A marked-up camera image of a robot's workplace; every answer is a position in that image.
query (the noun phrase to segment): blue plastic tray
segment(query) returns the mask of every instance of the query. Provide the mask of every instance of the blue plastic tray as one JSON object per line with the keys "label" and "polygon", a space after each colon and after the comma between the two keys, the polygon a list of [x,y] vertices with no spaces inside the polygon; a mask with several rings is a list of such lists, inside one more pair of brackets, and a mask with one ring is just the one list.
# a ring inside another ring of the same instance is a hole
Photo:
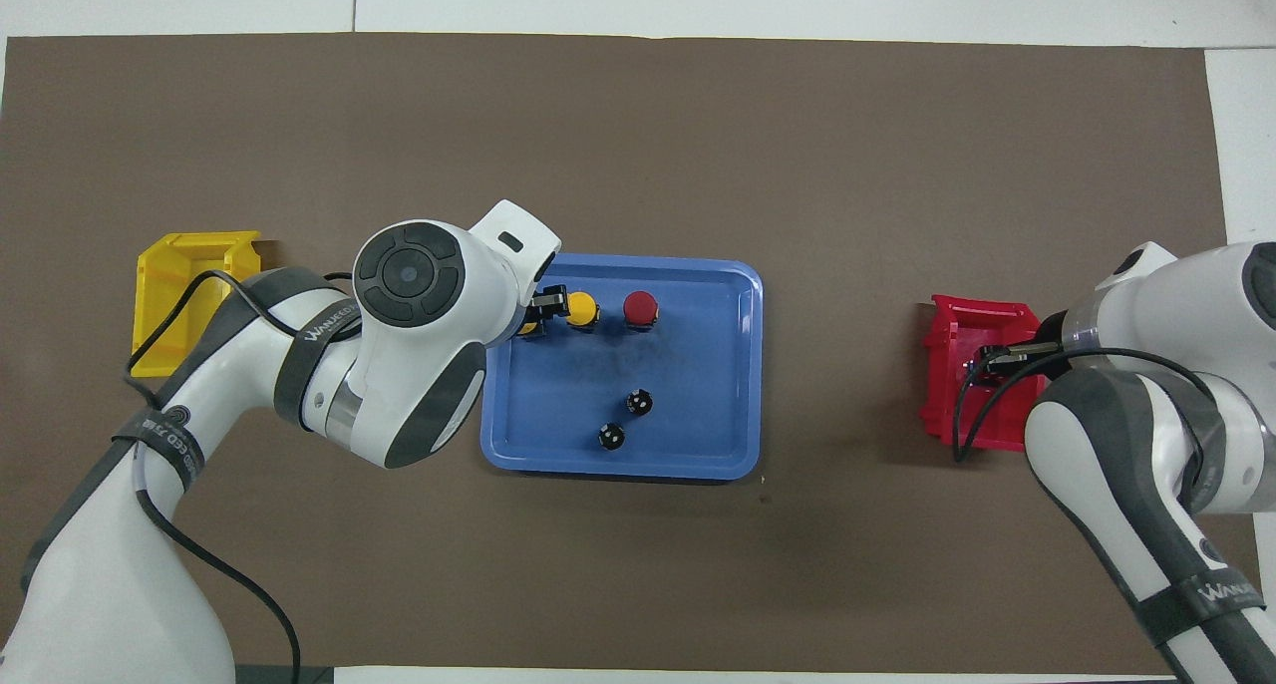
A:
{"label": "blue plastic tray", "polygon": [[[531,472],[736,480],[758,462],[762,426],[762,279],[743,262],[561,253],[541,279],[584,290],[602,308],[593,333],[556,316],[542,338],[487,352],[482,450]],[[660,304],[647,333],[629,331],[633,290]],[[652,394],[648,415],[625,394]],[[607,452],[598,429],[618,422]]]}

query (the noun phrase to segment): brown mat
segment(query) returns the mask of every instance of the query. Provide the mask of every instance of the brown mat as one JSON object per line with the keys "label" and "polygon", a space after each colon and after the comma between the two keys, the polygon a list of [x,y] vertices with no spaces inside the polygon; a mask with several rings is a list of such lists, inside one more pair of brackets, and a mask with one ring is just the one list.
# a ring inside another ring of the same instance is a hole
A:
{"label": "brown mat", "polygon": [[[725,486],[495,470],[472,417],[383,472],[273,412],[177,522],[314,664],[1162,673],[1022,456],[923,434],[930,294],[1067,308],[1224,242],[1203,57],[1159,48],[254,34],[13,38],[0,117],[0,629],[28,544],[138,406],[134,258],[260,230],[348,269],[499,198],[567,251],[766,283],[763,456]],[[1249,518],[1210,519],[1257,579]],[[239,661],[287,648],[195,565]]]}

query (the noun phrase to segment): white robotic arm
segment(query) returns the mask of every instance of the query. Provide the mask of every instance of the white robotic arm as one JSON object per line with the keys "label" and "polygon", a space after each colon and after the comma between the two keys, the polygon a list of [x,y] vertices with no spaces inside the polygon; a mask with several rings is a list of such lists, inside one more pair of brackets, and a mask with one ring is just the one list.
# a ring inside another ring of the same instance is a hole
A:
{"label": "white robotic arm", "polygon": [[472,230],[406,221],[374,235],[355,260],[357,302],[302,269],[248,281],[295,334],[242,299],[223,302],[158,393],[161,407],[116,435],[33,549],[0,683],[232,683],[226,634],[139,507],[138,482],[171,518],[254,407],[273,406],[380,467],[438,452],[475,403],[485,348],[523,324],[559,248],[501,202]]}
{"label": "white robotic arm", "polygon": [[1276,627],[1192,521],[1276,503],[1276,244],[1175,260],[1145,244],[1063,319],[1065,348],[1138,348],[1197,371],[1090,356],[1025,431],[1071,517],[1180,680],[1276,681]]}

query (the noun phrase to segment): black velcro strap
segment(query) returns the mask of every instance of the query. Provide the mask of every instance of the black velcro strap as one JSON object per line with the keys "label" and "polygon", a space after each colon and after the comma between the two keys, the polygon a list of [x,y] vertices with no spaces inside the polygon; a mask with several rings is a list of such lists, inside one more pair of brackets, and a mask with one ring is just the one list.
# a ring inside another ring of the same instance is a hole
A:
{"label": "black velcro strap", "polygon": [[195,435],[158,410],[139,410],[111,439],[140,440],[163,456],[177,471],[182,490],[190,489],[204,470],[204,450],[195,442]]}
{"label": "black velcro strap", "polygon": [[306,397],[306,388],[328,343],[355,322],[359,322],[359,306],[353,299],[339,299],[297,331],[288,353],[283,356],[279,375],[274,379],[274,412],[279,417],[310,433],[301,417],[301,401]]}
{"label": "black velcro strap", "polygon": [[1211,569],[1138,602],[1134,614],[1152,643],[1161,647],[1193,627],[1249,607],[1266,607],[1263,597],[1235,569]]}

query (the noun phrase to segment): yellow bin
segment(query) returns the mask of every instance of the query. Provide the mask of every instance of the yellow bin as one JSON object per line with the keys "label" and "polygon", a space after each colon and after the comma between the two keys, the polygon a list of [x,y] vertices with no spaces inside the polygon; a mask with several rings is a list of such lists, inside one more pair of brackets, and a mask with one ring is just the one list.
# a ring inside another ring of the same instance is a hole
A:
{"label": "yellow bin", "polygon": [[[228,234],[168,234],[138,256],[138,294],[133,306],[133,351],[151,337],[181,297],[182,290],[204,271],[225,271],[237,281],[262,271],[253,249],[255,230]],[[168,331],[133,366],[134,378],[166,378],[181,365],[204,333],[213,311],[231,292],[222,281],[207,281],[195,290]]]}

